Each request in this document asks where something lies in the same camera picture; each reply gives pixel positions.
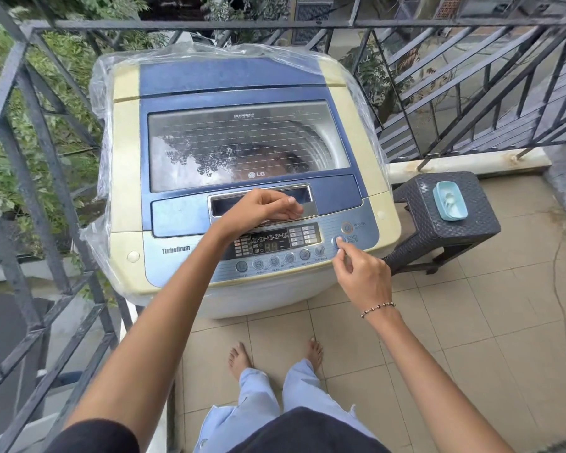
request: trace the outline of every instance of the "glass lid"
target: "glass lid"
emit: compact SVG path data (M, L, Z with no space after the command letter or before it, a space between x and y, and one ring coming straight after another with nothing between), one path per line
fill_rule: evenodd
M324 100L153 113L148 121L151 192L349 167Z

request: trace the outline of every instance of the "plastic wrap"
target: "plastic wrap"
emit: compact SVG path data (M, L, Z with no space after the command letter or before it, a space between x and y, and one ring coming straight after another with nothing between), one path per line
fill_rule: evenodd
M168 63L173 61L184 60L201 60L201 59L214 59L214 58L234 58L234 57L262 57L270 58L274 61L283 63L287 66L301 69L305 72L314 74L322 74L321 68L315 66L317 63L313 59L321 61L331 61L334 66L343 69L342 66L333 58L318 52L306 51L297 48L282 48L277 46L266 45L237 45L229 48L218 48L215 46L202 45L197 43L180 43L168 46L163 49L155 49L141 52L116 52L106 54L97 60L94 65L92 78L90 83L91 104L94 113L98 118L104 120L104 136L103 148L101 151L101 161L99 168L99 178L97 185L98 198L106 199L107 206L106 212L99 219L94 221L87 228L82 230L82 238L87 241L92 249L92 252L98 262L98 265L106 274L111 282L113 288L121 295L126 297L128 301L135 304L146 305L152 296L136 295L134 293L126 292L122 287L121 280L114 273L109 264L109 238L110 238L110 190L111 190L111 161L112 161L112 139L113 139L113 75L114 69L121 65L127 64L150 64L150 63ZM383 177L388 182L388 165L387 159L382 151L380 144L375 134L374 125L372 122L372 115L370 108L363 97L358 83L354 77L344 70L344 77L347 88L354 100L360 118L366 133L369 136L370 144L373 152L378 160ZM327 279L325 284L319 289L326 289L335 280L331 276L324 277ZM250 286L244 286L243 291L251 289ZM221 292L220 289L210 289L206 296L211 293Z

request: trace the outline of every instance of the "soap dish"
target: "soap dish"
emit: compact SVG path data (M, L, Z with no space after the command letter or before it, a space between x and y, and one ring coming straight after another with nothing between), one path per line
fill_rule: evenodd
M467 218L468 209L457 183L440 181L436 183L433 192L441 218L445 221L460 221Z

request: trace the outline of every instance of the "beaded bracelet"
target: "beaded bracelet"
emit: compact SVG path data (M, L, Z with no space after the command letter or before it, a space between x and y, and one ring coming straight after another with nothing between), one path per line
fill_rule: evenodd
M382 308L382 307L396 307L396 304L395 304L394 302L385 302L385 303L383 303L383 304L376 305L375 307L373 307L373 308L371 308L371 309L369 309L369 310L365 310L364 313L363 313L362 315L360 315L360 317L361 317L361 318L364 318L364 316L365 316L367 313L370 313L370 312L372 312L372 311L374 311L374 310L377 310L377 309L379 309L379 308Z

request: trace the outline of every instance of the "pants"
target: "pants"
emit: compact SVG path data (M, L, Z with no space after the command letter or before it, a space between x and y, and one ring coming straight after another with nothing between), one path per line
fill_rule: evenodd
M279 403L266 373L247 368L241 374L239 386L241 391L237 407L213 406L206 416L195 453L227 452L280 415ZM319 379L308 359L294 364L283 384L283 411L296 407L325 413L375 438L356 418L354 405L350 412L345 411L319 387Z

